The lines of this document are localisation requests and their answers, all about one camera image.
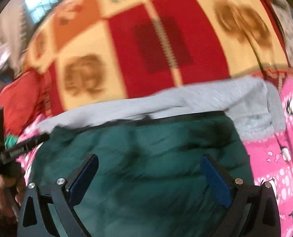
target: teal fabric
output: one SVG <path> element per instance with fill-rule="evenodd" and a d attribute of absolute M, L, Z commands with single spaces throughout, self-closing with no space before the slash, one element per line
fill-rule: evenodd
<path fill-rule="evenodd" d="M 84 132 L 57 127 L 36 154 L 30 182 L 55 183 L 94 153 L 99 169 L 75 207 L 92 236 L 207 236 L 226 209 L 200 171 L 202 155 L 210 154 L 232 177 L 253 184 L 234 125 L 219 114 L 120 121 Z"/>
<path fill-rule="evenodd" d="M 15 145 L 17 143 L 17 141 L 18 141 L 17 136 L 7 134 L 6 137 L 5 137 L 5 141 L 4 141 L 5 147 L 10 148 L 13 145 Z"/>

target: orange patch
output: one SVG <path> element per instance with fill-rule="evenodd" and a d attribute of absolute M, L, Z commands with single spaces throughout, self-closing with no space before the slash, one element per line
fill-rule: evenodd
<path fill-rule="evenodd" d="M 53 30 L 57 51 L 100 20 L 97 0 L 66 0 L 55 10 Z"/>

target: white polka dot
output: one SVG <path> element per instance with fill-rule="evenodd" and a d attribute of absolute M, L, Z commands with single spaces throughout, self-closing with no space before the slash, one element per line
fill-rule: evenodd
<path fill-rule="evenodd" d="M 281 197 L 283 198 L 283 200 L 286 199 L 286 189 L 285 189 L 285 188 L 283 188 L 283 189 L 281 190 Z"/>
<path fill-rule="evenodd" d="M 289 177 L 288 176 L 285 177 L 285 181 L 286 181 L 286 186 L 289 186 L 290 181 L 289 181 Z"/>

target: red cloth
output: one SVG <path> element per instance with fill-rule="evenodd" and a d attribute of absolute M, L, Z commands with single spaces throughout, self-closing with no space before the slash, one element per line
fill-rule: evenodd
<path fill-rule="evenodd" d="M 44 84 L 42 76 L 29 68 L 20 78 L 0 93 L 0 107 L 4 107 L 5 134 L 20 135 L 35 118 L 44 112 Z"/>

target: metal screw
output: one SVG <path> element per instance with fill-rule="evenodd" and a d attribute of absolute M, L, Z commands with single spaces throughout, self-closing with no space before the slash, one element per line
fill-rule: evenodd
<path fill-rule="evenodd" d="M 237 184 L 243 184 L 243 180 L 242 180 L 241 178 L 236 178 L 236 179 L 235 179 L 235 182 L 236 182 Z"/>
<path fill-rule="evenodd" d="M 29 189 L 33 189 L 35 186 L 36 186 L 35 183 L 30 183 L 30 184 L 28 185 L 28 188 L 29 188 Z"/>
<path fill-rule="evenodd" d="M 270 183 L 270 182 L 265 182 L 265 186 L 266 186 L 267 188 L 271 188 L 271 183 Z"/>
<path fill-rule="evenodd" d="M 62 184 L 65 183 L 65 179 L 64 179 L 64 178 L 59 178 L 59 179 L 56 181 L 56 183 L 57 183 L 58 185 L 62 185 Z"/>

